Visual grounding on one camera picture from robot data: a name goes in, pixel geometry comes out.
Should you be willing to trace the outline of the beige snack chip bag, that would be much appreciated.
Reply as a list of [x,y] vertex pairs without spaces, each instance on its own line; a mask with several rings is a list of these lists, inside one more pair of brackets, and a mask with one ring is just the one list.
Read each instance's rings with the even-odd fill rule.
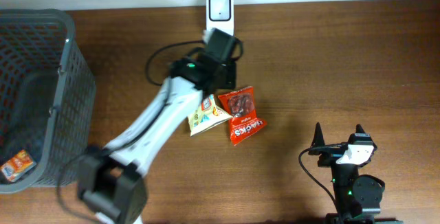
[[215,96],[211,94],[188,116],[190,136],[207,131],[230,119],[232,116],[217,105]]

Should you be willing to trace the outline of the red Hacks candy bag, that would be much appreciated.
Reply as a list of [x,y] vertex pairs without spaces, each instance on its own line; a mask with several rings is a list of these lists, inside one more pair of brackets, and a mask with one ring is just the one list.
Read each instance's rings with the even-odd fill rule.
[[253,86],[221,94],[218,99],[223,109],[232,116],[228,124],[233,145],[236,146],[267,125],[264,119],[257,116]]

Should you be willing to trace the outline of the orange Kleenex tissue pack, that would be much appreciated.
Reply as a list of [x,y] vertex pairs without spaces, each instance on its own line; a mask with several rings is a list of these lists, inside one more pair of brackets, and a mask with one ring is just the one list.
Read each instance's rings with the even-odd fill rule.
[[1,166],[1,172],[7,181],[14,183],[35,166],[32,156],[26,150],[20,150]]

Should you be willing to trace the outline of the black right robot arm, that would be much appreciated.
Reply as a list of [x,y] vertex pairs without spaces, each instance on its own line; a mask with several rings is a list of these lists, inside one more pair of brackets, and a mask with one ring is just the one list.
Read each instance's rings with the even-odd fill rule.
[[326,144],[319,123],[316,124],[311,146],[303,154],[318,157],[317,165],[330,168],[333,193],[329,196],[335,205],[336,213],[324,218],[328,224],[400,223],[397,219],[378,219],[380,203],[386,184],[372,175],[360,175],[359,169],[371,161],[377,146],[371,136],[360,124],[350,134],[346,142]]

